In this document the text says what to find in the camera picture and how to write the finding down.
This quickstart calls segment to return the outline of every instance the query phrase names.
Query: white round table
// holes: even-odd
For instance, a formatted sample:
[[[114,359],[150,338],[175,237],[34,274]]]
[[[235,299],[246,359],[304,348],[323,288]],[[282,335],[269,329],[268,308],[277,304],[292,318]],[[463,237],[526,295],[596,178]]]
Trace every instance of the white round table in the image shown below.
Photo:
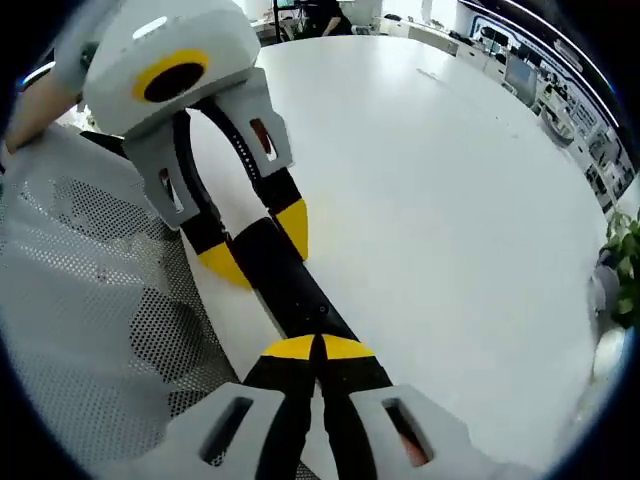
[[[604,218],[579,169],[499,84],[412,40],[286,43],[258,66],[287,122],[319,285],[396,384],[497,460],[548,467],[594,351],[586,284]],[[236,234],[264,208],[230,144],[193,117],[198,170]],[[255,294],[187,250],[243,378],[279,335]],[[321,409],[303,461],[335,478]]]

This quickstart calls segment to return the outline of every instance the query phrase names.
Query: yellow circular marker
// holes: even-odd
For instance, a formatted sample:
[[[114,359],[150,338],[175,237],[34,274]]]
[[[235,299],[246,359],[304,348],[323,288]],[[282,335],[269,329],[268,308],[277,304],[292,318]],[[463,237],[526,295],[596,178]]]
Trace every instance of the yellow circular marker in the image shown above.
[[[136,78],[133,98],[162,103],[189,90],[205,74],[209,57],[202,50],[178,50],[148,67]]]

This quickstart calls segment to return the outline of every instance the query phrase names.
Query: office desk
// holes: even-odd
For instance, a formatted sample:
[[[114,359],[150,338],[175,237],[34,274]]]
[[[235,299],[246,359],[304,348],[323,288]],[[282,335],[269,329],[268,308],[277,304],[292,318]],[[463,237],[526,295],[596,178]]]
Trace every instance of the office desk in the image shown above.
[[[605,220],[581,172],[515,97],[418,42],[289,42],[258,66],[287,122],[318,284],[396,383],[496,459],[543,469],[594,351],[586,285]],[[228,142],[193,116],[198,170],[235,235],[264,208]],[[252,292],[187,250],[244,377],[279,334]],[[303,460],[334,478],[321,412],[316,399]]]

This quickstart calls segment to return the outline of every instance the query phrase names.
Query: gray gripper bracket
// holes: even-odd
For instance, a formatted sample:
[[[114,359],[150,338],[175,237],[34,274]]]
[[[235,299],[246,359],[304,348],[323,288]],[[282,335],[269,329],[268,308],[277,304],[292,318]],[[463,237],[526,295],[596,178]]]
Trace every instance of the gray gripper bracket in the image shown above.
[[[180,225],[200,212],[180,170],[171,117],[143,135],[125,137],[123,148],[144,180],[144,193],[149,203],[169,228],[178,230]],[[169,197],[160,177],[161,170],[165,168],[180,205]]]
[[[240,132],[262,178],[293,164],[287,129],[284,120],[271,105],[264,70],[251,69],[247,81],[216,93],[215,102]],[[260,120],[267,130],[275,149],[276,156],[272,160],[269,160],[256,132],[251,127],[252,120]]]
[[[174,418],[164,440],[138,459],[112,464],[100,478],[112,480],[255,479],[267,435],[284,394],[227,383]],[[225,436],[238,409],[245,413],[217,461],[211,449]]]
[[[524,480],[527,467],[499,464],[476,450],[467,426],[410,386],[352,393],[373,453],[379,480]],[[397,407],[430,461],[413,467],[387,408]]]

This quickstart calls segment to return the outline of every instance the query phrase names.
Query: perforated mesh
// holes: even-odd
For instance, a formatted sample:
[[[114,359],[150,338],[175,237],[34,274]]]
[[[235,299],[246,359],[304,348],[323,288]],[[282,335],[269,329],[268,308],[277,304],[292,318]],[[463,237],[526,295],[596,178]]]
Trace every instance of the perforated mesh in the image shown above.
[[[237,379],[135,170],[60,129],[46,140],[4,179],[0,332],[47,427],[95,474]]]

